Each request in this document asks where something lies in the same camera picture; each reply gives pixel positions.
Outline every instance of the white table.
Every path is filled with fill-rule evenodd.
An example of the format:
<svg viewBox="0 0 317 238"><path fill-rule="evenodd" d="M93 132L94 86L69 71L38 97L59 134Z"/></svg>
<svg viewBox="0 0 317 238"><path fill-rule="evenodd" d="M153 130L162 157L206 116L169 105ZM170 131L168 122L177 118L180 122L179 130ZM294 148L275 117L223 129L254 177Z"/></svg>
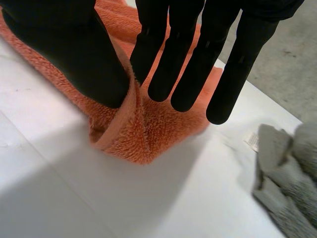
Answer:
<svg viewBox="0 0 317 238"><path fill-rule="evenodd" d="M255 153L242 137L262 122L290 133L300 124L247 82L226 124L149 166L111 158L90 147L87 119L1 40L0 237L282 238L250 194Z"/></svg>

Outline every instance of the gray towel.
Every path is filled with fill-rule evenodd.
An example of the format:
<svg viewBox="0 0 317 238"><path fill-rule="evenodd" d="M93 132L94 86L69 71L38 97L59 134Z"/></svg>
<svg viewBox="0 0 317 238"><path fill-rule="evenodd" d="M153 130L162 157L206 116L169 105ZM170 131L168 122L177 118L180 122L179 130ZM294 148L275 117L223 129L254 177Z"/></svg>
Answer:
<svg viewBox="0 0 317 238"><path fill-rule="evenodd" d="M317 182L317 122L305 123L297 128L293 153L303 171Z"/></svg>
<svg viewBox="0 0 317 238"><path fill-rule="evenodd" d="M300 126L294 140L268 125L259 129L253 195L289 238L317 238L316 143L316 123Z"/></svg>
<svg viewBox="0 0 317 238"><path fill-rule="evenodd" d="M281 231L290 238L316 238L317 231L298 210L292 199L284 196L269 178L263 179L262 187L254 191L254 196L266 207Z"/></svg>

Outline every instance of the black finger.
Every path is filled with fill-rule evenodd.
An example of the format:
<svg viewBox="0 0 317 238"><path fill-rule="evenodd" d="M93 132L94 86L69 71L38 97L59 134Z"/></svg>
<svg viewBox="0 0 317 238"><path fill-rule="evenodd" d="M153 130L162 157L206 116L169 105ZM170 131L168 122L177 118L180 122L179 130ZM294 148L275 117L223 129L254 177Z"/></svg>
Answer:
<svg viewBox="0 0 317 238"><path fill-rule="evenodd" d="M277 25L278 22L243 12L237 39L207 108L207 118L211 123L222 124L228 120L262 46L272 37Z"/></svg>
<svg viewBox="0 0 317 238"><path fill-rule="evenodd" d="M171 104L177 111L185 112L194 104L239 10L240 7L231 0L207 0L198 44L171 98Z"/></svg>
<svg viewBox="0 0 317 238"><path fill-rule="evenodd" d="M195 34L204 0L172 0L169 6L170 36L149 85L149 97L157 102L168 98L177 80Z"/></svg>
<svg viewBox="0 0 317 238"><path fill-rule="evenodd" d="M141 33L131 54L131 64L137 80L142 84L165 39L167 0L136 0Z"/></svg>
<svg viewBox="0 0 317 238"><path fill-rule="evenodd" d="M91 0L89 6L86 4L87 0L82 0L83 5L80 1L74 0L58 4L52 1L48 1L48 4L28 2L28 6L35 5L34 8L29 8L30 19L25 14L20 15L20 11L16 10L21 7L19 2L10 8L10 14L4 8L3 16L12 32L26 45L47 58L79 92L105 106L120 107L129 88L129 78L104 25L94 11L95 1ZM68 19L69 14L75 13L66 14L67 11L53 15L43 14L51 12L53 8L63 8L64 4L70 6L71 3L76 7L82 6L77 12L77 18ZM26 20L23 22L16 21L24 18Z"/></svg>

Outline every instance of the orange towel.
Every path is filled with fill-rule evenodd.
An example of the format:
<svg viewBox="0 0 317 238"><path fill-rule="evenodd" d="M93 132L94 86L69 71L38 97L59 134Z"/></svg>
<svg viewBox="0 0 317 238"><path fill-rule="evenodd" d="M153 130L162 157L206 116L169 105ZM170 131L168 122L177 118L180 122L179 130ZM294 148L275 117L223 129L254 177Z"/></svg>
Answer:
<svg viewBox="0 0 317 238"><path fill-rule="evenodd" d="M157 103L149 99L147 87L158 65L161 51L142 87L134 78L128 56L136 36L141 31L137 10L123 0L98 0L96 10L103 20L119 59L130 76L128 94L119 109L110 109L79 93L45 58L18 40L0 17L0 34L31 65L46 77L59 91L77 105L88 117L90 140L95 148L105 153L138 164L148 164L155 157L189 135L208 126L205 111L218 84L222 70L213 68L207 83L193 108L186 113L176 112L170 102ZM199 37L199 26L185 65Z"/></svg>

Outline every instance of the towel fold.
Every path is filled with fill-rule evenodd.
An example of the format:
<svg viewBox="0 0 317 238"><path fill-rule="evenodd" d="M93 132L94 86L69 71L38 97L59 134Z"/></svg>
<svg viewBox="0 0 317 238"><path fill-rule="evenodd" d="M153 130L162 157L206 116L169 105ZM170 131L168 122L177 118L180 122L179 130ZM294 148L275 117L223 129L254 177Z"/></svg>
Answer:
<svg viewBox="0 0 317 238"><path fill-rule="evenodd" d="M170 98L163 103L151 101L147 95L147 87L158 65L161 51L148 78L140 87L134 78L128 59L136 36L141 31L137 10L128 7L120 0L98 0L96 11L112 36L117 55L130 77L129 91L119 109L107 108L79 93L52 64L18 40L7 28L2 16L0 17L0 34L88 116L89 136L94 147L130 162L148 164L171 146L187 136L200 133L208 126L206 108L222 70L213 68L199 98L192 109L186 113L176 112L170 105ZM197 44L199 28L196 29L190 53ZM190 53L186 57L180 75L188 63Z"/></svg>
<svg viewBox="0 0 317 238"><path fill-rule="evenodd" d="M305 123L294 139L261 125L254 197L290 238L317 237L317 124Z"/></svg>

